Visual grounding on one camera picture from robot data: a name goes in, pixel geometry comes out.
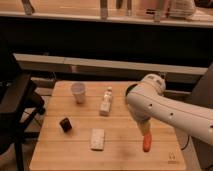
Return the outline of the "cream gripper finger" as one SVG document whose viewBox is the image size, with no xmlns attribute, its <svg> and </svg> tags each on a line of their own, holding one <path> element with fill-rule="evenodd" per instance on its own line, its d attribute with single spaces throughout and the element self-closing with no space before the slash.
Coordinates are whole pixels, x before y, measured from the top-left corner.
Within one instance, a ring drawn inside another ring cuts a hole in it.
<svg viewBox="0 0 213 171">
<path fill-rule="evenodd" d="M 139 130 L 143 136 L 150 132 L 150 121 L 147 120 L 145 122 L 138 123 Z"/>
</svg>

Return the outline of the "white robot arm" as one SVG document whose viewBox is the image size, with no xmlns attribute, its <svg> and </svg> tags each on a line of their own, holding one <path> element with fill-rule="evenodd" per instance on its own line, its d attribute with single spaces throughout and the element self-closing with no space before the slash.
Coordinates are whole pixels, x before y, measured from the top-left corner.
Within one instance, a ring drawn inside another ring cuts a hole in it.
<svg viewBox="0 0 213 171">
<path fill-rule="evenodd" d="M 162 77 L 147 74 L 128 93 L 127 104 L 139 118 L 151 116 L 213 145 L 213 109 L 167 98 L 165 88 Z"/>
</svg>

